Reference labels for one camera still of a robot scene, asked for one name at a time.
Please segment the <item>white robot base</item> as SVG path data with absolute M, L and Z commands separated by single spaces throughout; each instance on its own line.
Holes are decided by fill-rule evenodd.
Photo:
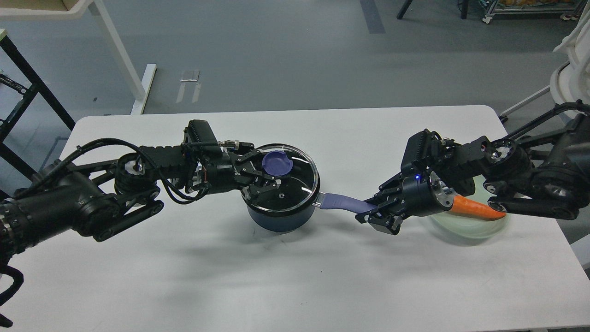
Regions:
M 577 26 L 565 36 L 555 49 L 555 53 L 567 55 L 567 62 L 556 69 L 550 78 L 549 84 L 538 90 L 499 115 L 502 122 L 508 120 L 508 116 L 525 105 L 535 101 L 540 96 L 550 93 L 554 102 L 574 102 L 582 100 L 589 103 L 590 90 L 590 13 L 589 2 L 586 2 Z

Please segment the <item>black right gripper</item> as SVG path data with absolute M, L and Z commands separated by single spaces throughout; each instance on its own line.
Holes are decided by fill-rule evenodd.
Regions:
M 364 202 L 378 208 L 405 208 L 408 216 L 425 217 L 451 210 L 454 189 L 432 171 L 404 177 L 398 173 L 382 183 L 378 192 Z M 373 208 L 355 215 L 359 223 L 369 223 L 376 231 L 398 235 L 406 216 Z

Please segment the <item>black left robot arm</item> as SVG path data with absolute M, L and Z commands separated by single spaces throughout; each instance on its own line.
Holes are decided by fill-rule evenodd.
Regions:
M 78 146 L 1 202 L 1 273 L 12 278 L 1 303 L 24 283 L 23 273 L 9 266 L 14 255 L 67 230 L 110 239 L 160 212 L 161 190 L 186 205 L 207 194 L 278 189 L 282 176 L 257 166 L 255 157 L 264 157 L 260 148 L 219 141 L 204 120 L 189 121 L 176 146 L 139 147 L 116 138 Z

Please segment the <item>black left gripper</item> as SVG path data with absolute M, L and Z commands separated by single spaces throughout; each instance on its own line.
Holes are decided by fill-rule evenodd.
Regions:
M 252 147 L 203 148 L 203 180 L 205 194 L 224 193 L 237 188 L 235 178 L 256 178 L 242 188 L 245 200 L 254 200 L 261 194 L 276 190 L 282 180 L 272 176 L 263 167 L 263 159 L 271 150 Z

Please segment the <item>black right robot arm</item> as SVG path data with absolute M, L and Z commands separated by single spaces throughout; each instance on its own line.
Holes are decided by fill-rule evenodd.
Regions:
M 573 220 L 589 204 L 589 105 L 557 104 L 504 138 L 459 144 L 423 130 L 407 141 L 401 171 L 367 199 L 360 223 L 396 235 L 411 216 L 447 212 L 484 177 L 493 212 Z

